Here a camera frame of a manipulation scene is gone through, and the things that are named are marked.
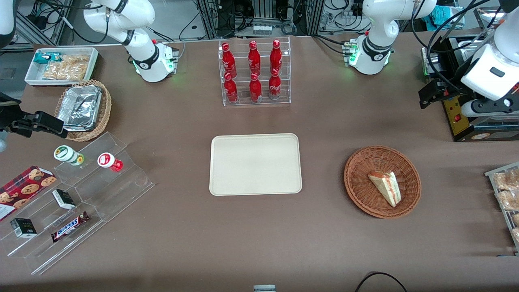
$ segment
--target table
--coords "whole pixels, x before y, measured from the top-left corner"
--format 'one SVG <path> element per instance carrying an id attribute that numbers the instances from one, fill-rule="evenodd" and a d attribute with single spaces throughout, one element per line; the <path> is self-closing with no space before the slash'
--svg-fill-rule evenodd
<path id="1" fill-rule="evenodd" d="M 224 108 L 216 41 L 188 43 L 178 74 L 157 84 L 135 73 L 123 47 L 97 47 L 94 77 L 113 98 L 107 130 L 157 185 L 41 276 L 1 253 L 2 291 L 353 291 L 370 271 L 410 291 L 517 287 L 519 259 L 496 257 L 513 243 L 483 175 L 517 161 L 517 143 L 452 142 L 441 105 L 418 105 L 425 81 L 411 34 L 374 76 L 311 37 L 293 37 L 292 48 L 290 106 Z M 27 86 L 22 107 L 52 113 L 62 91 Z M 209 193 L 215 136 L 284 132 L 299 137 L 300 193 Z M 43 133 L 7 141 L 0 183 L 30 165 L 52 169 L 63 143 Z M 346 194 L 346 159 L 373 144 L 400 150 L 420 173 L 421 200 L 405 217 L 371 217 Z M 362 291 L 400 289 L 377 276 Z"/>

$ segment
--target cookie box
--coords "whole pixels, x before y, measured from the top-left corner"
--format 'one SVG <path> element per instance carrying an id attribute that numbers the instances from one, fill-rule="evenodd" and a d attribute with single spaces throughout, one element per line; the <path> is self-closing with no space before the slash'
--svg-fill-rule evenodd
<path id="1" fill-rule="evenodd" d="M 0 221 L 56 181 L 53 173 L 31 166 L 0 188 Z"/>

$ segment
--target red aluminum bottle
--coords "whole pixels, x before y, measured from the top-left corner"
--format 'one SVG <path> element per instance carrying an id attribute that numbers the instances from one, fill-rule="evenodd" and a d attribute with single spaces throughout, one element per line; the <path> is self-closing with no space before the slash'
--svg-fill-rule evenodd
<path id="1" fill-rule="evenodd" d="M 225 72 L 229 72 L 231 78 L 236 77 L 236 62 L 234 61 L 234 55 L 229 50 L 229 44 L 223 43 L 222 50 L 224 51 L 222 56 L 222 62 L 224 63 Z"/>
<path id="2" fill-rule="evenodd" d="M 234 83 L 231 74 L 229 72 L 225 72 L 224 74 L 224 88 L 225 95 L 227 95 L 227 99 L 230 103 L 238 102 L 238 90 L 236 89 L 236 83 Z"/>
<path id="3" fill-rule="evenodd" d="M 249 84 L 249 89 L 251 91 L 251 101 L 254 103 L 261 102 L 261 83 L 258 80 L 258 74 L 251 73 L 251 82 Z"/>
<path id="4" fill-rule="evenodd" d="M 268 96 L 271 100 L 277 100 L 281 94 L 281 78 L 277 69 L 272 69 L 271 75 L 268 80 Z"/>
<path id="5" fill-rule="evenodd" d="M 249 68 L 251 69 L 251 73 L 256 73 L 259 76 L 261 71 L 261 57 L 260 52 L 257 50 L 256 41 L 249 43 L 249 49 Z"/>
<path id="6" fill-rule="evenodd" d="M 278 39 L 275 39 L 272 42 L 272 52 L 270 52 L 270 71 L 272 69 L 277 69 L 278 72 L 281 71 L 281 58 L 283 57 L 283 53 L 281 52 L 281 42 Z"/>

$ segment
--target wicker basket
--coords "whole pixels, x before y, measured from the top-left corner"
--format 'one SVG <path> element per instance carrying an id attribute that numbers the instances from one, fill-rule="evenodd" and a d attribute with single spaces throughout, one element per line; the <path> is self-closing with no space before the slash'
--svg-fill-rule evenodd
<path id="1" fill-rule="evenodd" d="M 392 207 L 371 182 L 370 171 L 394 172 L 402 200 Z M 344 168 L 344 184 L 353 202 L 366 213 L 391 219 L 409 214 L 421 194 L 421 182 L 415 166 L 397 150 L 386 146 L 370 146 L 356 151 Z"/>
<path id="2" fill-rule="evenodd" d="M 74 140 L 76 142 L 85 142 L 88 140 L 92 140 L 93 138 L 103 133 L 104 129 L 106 128 L 106 124 L 108 124 L 108 120 L 110 119 L 110 110 L 112 109 L 112 98 L 110 97 L 110 92 L 108 92 L 106 87 L 101 82 L 96 80 L 89 80 L 75 84 L 72 87 L 87 85 L 96 85 L 103 90 L 103 95 L 101 96 L 101 104 L 99 106 L 97 125 L 94 128 L 94 130 L 90 132 L 69 132 L 69 134 L 66 136 L 68 140 Z M 65 92 L 61 95 L 61 98 L 58 101 L 58 106 L 56 107 L 56 110 L 54 110 L 54 116 L 58 116 L 58 113 L 61 108 L 61 103 L 63 102 L 63 97 L 65 96 Z"/>

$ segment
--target robotic arm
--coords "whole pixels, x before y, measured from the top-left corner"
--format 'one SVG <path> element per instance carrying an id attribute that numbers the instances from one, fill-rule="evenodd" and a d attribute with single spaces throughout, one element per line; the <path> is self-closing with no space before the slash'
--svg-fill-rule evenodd
<path id="1" fill-rule="evenodd" d="M 425 17 L 435 5 L 436 0 L 364 0 L 362 13 L 371 20 L 371 29 L 369 35 L 350 40 L 349 66 L 367 75 L 380 72 L 388 62 L 391 46 L 399 33 L 395 20 Z"/>
<path id="2" fill-rule="evenodd" d="M 144 80 L 158 82 L 176 73 L 172 48 L 153 42 L 142 29 L 155 21 L 155 10 L 148 0 L 96 0 L 90 5 L 97 4 L 97 9 L 83 10 L 88 26 L 120 42 Z"/>

